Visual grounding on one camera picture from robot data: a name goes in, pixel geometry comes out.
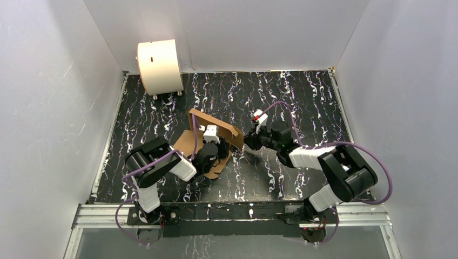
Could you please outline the brown cardboard box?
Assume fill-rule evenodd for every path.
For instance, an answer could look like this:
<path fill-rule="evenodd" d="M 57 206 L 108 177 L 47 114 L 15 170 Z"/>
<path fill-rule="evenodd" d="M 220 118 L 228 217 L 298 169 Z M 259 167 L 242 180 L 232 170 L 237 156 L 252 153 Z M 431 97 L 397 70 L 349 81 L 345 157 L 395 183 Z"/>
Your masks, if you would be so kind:
<path fill-rule="evenodd" d="M 235 126 L 195 108 L 188 111 L 188 120 L 190 129 L 184 130 L 172 147 L 192 158 L 203 176 L 216 179 L 232 153 L 243 148 L 244 135 Z"/>

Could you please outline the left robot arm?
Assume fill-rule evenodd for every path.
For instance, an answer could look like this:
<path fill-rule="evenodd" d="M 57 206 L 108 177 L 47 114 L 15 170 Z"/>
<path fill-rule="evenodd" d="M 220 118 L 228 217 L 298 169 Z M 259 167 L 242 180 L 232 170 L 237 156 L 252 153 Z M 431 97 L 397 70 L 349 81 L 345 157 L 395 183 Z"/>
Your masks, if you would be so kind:
<path fill-rule="evenodd" d="M 157 137 L 133 149 L 125 159 L 129 173 L 122 178 L 136 190 L 136 206 L 147 224 L 156 224 L 161 218 L 157 182 L 171 173 L 185 182 L 192 182 L 229 156 L 230 144 L 225 138 L 204 141 L 195 155 L 184 155 L 174 149 L 163 137 Z"/>

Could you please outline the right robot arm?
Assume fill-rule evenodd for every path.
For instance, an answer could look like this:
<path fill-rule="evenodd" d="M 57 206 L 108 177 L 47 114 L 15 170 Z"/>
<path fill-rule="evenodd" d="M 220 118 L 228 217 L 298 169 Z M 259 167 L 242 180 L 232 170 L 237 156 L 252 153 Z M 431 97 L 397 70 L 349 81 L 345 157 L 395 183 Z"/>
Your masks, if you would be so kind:
<path fill-rule="evenodd" d="M 352 145 L 302 147 L 293 139 L 292 129 L 285 121 L 275 121 L 271 128 L 254 122 L 244 136 L 244 144 L 254 151 L 262 147 L 274 150 L 286 167 L 312 168 L 324 173 L 327 185 L 305 198 L 301 208 L 286 213 L 287 217 L 301 215 L 310 223 L 319 223 L 326 210 L 352 201 L 378 182 L 373 168 Z"/>

